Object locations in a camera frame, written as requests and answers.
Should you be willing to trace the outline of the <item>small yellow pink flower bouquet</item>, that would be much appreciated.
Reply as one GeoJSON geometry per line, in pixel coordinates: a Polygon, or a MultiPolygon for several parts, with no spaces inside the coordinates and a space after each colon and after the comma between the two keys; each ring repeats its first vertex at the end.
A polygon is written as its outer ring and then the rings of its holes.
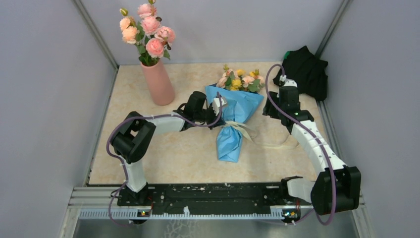
{"type": "Polygon", "coordinates": [[[223,65],[224,73],[216,83],[216,87],[228,91],[243,91],[258,93],[265,87],[264,78],[259,69],[246,73],[242,69],[233,70],[227,64],[223,65]]]}

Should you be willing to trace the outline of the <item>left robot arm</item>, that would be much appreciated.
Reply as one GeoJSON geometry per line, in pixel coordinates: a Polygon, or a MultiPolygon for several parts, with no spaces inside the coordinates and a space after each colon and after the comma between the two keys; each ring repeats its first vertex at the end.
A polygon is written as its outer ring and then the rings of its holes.
{"type": "Polygon", "coordinates": [[[130,112],[111,133],[106,142],[107,153],[123,167],[125,180],[118,191],[118,205],[146,205],[152,197],[144,172],[142,158],[153,136],[182,132],[193,127],[213,129],[224,123],[222,110],[227,100],[219,93],[208,100],[202,92],[193,92],[186,103],[170,113],[143,116],[130,112]]]}

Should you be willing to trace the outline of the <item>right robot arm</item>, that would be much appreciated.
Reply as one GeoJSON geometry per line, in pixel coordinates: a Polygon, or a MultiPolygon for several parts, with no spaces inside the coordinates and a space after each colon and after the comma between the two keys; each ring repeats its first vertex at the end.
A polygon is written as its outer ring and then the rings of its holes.
{"type": "Polygon", "coordinates": [[[360,203],[361,172],[349,167],[331,149],[308,110],[301,109],[298,89],[268,91],[263,115],[279,119],[303,148],[317,174],[315,181],[300,176],[282,179],[279,199],[292,204],[297,198],[312,204],[318,215],[355,210],[360,203]]]}

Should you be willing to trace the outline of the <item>cream ribbon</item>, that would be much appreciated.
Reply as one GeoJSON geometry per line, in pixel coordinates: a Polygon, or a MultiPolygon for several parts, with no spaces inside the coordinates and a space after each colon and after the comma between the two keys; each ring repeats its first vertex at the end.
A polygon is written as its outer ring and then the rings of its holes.
{"type": "Polygon", "coordinates": [[[281,143],[266,143],[263,140],[259,140],[260,133],[257,129],[248,126],[245,123],[226,121],[223,127],[232,127],[233,129],[239,131],[244,138],[260,147],[277,150],[292,150],[299,146],[297,141],[295,141],[293,144],[288,143],[290,136],[287,136],[286,139],[284,139],[281,143]]]}

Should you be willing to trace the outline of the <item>blue wrapping paper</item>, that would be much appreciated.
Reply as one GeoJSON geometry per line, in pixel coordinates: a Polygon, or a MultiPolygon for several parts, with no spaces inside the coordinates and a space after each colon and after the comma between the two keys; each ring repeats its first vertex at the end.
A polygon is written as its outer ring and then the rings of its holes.
{"type": "MultiPolygon", "coordinates": [[[[223,108],[221,118],[226,121],[246,123],[256,112],[264,99],[264,96],[256,93],[243,91],[228,91],[215,86],[206,86],[207,100],[213,99],[220,94],[227,100],[227,106],[223,108]]],[[[217,158],[224,162],[238,162],[242,147],[242,134],[232,127],[221,128],[217,138],[217,158]]]]}

